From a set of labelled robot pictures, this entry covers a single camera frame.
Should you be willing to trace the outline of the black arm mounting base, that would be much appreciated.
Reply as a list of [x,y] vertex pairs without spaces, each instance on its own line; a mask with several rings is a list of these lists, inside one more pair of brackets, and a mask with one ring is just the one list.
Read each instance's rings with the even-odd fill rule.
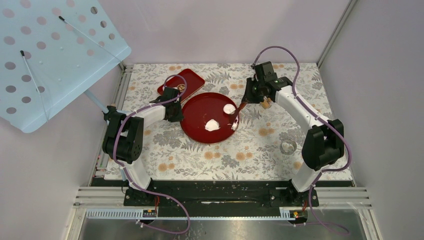
[[291,181],[273,180],[151,180],[146,191],[122,187],[124,205],[131,207],[188,208],[200,203],[258,203],[271,207],[319,206],[315,190],[297,192]]

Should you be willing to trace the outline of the round cut dumpling wrapper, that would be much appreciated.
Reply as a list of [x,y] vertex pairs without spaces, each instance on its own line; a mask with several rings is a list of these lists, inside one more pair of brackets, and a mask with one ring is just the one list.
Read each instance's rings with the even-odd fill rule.
[[210,119],[204,126],[204,129],[208,132],[217,131],[220,128],[220,124],[215,119]]

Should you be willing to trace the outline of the white dough ball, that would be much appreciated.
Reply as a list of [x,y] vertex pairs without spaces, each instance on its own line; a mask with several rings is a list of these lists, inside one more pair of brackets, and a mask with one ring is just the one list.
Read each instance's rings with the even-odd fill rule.
[[223,107],[223,112],[227,115],[233,115],[236,111],[236,107],[232,104],[226,104]]

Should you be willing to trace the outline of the round red tray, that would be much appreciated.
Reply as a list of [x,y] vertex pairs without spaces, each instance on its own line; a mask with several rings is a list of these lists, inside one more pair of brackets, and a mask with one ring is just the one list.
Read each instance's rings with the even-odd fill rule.
[[[236,131],[230,126],[230,116],[224,106],[236,104],[227,96],[216,92],[200,93],[188,100],[183,108],[180,126],[192,140],[203,144],[217,144],[230,138]],[[210,120],[218,123],[219,129],[209,131],[206,125]]]

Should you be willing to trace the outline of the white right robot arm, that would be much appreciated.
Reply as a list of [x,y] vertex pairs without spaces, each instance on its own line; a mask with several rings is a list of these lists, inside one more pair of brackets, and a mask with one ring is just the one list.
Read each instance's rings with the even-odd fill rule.
[[285,109],[305,133],[301,150],[304,163],[291,179],[292,189],[286,193],[287,201],[299,206],[307,199],[306,190],[319,173],[344,156],[345,147],[341,140],[344,125],[340,120],[329,120],[314,110],[296,93],[291,80],[277,76],[271,62],[257,64],[253,69],[254,76],[246,80],[242,102],[258,104],[269,98]]

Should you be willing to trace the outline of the metal scraper wooden handle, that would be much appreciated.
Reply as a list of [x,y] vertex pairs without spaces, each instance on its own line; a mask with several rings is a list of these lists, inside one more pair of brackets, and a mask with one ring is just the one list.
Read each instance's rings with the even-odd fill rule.
[[240,111],[247,105],[247,102],[241,102],[239,107],[234,111],[234,113],[230,116],[230,128],[235,131],[238,127],[239,115]]

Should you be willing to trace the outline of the rectangular red tray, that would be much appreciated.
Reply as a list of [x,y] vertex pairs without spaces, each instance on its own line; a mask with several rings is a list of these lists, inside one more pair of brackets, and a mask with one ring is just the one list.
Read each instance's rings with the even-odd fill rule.
[[[205,85],[205,80],[189,68],[182,70],[178,75],[182,76],[188,84],[187,90],[181,97],[181,102],[187,100]],[[178,89],[181,93],[186,88],[184,81],[180,77],[172,77],[171,79],[167,80],[166,86]]]

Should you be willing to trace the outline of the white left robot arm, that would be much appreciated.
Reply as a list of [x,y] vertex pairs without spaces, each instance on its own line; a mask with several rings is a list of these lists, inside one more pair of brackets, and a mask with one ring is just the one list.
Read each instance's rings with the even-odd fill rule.
[[137,189],[135,197],[144,206],[155,200],[155,192],[149,188],[152,178],[139,161],[145,128],[162,120],[182,121],[182,95],[178,89],[166,86],[162,95],[141,109],[124,113],[115,106],[106,107],[108,112],[104,114],[104,120],[107,129],[102,150],[119,165],[123,179],[131,188]]

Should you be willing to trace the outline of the wooden double-ended rolling pin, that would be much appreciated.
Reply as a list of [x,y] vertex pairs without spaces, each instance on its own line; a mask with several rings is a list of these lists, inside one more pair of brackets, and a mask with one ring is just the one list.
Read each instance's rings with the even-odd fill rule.
[[269,97],[265,97],[264,99],[263,99],[263,101],[260,103],[260,106],[263,108],[263,109],[269,109],[270,107],[271,107],[271,105],[272,105],[272,100],[269,98]]

